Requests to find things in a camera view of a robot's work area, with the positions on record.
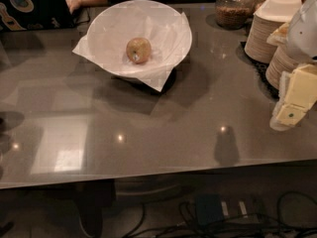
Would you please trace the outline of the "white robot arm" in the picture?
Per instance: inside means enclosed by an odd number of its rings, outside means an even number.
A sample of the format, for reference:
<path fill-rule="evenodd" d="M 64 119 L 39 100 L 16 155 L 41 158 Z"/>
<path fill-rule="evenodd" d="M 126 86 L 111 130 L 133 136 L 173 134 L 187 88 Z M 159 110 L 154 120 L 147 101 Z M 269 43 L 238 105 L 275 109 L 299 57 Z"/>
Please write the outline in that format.
<path fill-rule="evenodd" d="M 317 101 L 317 0 L 306 0 L 289 23 L 286 54 L 298 63 L 279 80 L 279 100 L 269 125 L 276 131 L 295 127 Z"/>

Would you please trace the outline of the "person's hand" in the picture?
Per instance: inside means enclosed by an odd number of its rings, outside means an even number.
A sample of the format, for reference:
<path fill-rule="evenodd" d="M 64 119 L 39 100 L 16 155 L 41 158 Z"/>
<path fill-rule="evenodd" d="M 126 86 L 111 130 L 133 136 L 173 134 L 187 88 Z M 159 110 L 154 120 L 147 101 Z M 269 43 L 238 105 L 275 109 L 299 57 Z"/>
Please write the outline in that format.
<path fill-rule="evenodd" d="M 76 11 L 77 9 L 81 7 L 80 0 L 65 0 L 65 2 L 70 13 L 73 13 L 74 11 Z"/>

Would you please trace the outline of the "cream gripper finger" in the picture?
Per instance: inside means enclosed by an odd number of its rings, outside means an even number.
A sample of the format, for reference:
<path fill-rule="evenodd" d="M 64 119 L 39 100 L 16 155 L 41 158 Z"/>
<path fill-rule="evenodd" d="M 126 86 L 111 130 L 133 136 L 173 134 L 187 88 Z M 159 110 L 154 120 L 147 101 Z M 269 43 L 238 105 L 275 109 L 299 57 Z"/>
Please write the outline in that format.
<path fill-rule="evenodd" d="M 295 126 L 306 115 L 306 110 L 292 104 L 282 104 L 274 112 L 276 121 L 285 126 Z"/>
<path fill-rule="evenodd" d="M 290 129 L 289 119 L 291 113 L 284 111 L 283 106 L 284 102 L 279 100 L 272 111 L 269 126 L 275 131 L 286 131 Z"/>

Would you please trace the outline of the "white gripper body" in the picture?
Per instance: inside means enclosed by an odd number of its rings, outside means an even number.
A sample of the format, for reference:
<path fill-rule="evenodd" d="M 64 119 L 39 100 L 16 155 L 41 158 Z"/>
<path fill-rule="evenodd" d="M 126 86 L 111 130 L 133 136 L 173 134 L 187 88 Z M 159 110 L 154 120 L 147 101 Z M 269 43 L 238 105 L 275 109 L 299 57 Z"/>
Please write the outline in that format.
<path fill-rule="evenodd" d="M 317 66 L 301 64 L 292 73 L 284 71 L 279 86 L 283 107 L 310 110 L 317 101 Z"/>

